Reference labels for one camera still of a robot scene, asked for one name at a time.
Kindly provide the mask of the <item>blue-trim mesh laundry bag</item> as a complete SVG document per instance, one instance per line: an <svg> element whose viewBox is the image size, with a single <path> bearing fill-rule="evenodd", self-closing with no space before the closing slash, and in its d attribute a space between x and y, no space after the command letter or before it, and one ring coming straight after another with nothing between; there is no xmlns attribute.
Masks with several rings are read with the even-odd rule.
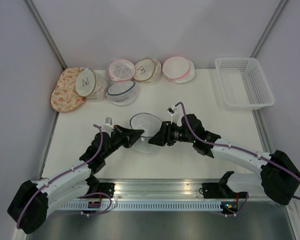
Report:
<svg viewBox="0 0 300 240"><path fill-rule="evenodd" d="M143 130L140 139L133 145L133 149L144 154L153 154L159 147L149 144L148 141L160 130L162 120L157 116L141 112L132 116L129 125L133 130Z"/></svg>

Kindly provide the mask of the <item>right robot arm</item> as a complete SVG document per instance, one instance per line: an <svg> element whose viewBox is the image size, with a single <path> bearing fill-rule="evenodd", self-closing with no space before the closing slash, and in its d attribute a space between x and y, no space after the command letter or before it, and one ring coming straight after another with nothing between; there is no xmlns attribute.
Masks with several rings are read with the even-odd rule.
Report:
<svg viewBox="0 0 300 240"><path fill-rule="evenodd" d="M229 161L251 172L247 175L232 171L225 173L218 185L221 196L227 198L235 192L261 193L284 206L295 197L300 185L300 172L286 153L280 150L258 152L234 146L207 131L194 114L182 117L181 123L179 127L176 123L164 121L149 143L164 147L188 142L200 155Z"/></svg>

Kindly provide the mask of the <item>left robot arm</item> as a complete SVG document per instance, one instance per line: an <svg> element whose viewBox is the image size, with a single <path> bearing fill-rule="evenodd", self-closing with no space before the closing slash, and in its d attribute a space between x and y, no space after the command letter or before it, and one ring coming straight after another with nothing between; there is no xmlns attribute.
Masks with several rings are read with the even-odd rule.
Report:
<svg viewBox="0 0 300 240"><path fill-rule="evenodd" d="M20 184L7 209L16 229L31 234L66 202L79 197L94 198L99 192L95 174L102 171L108 159L128 166L136 160L133 146L143 130L118 124L109 132L99 125L94 127L98 132L80 157L48 178L28 179Z"/></svg>

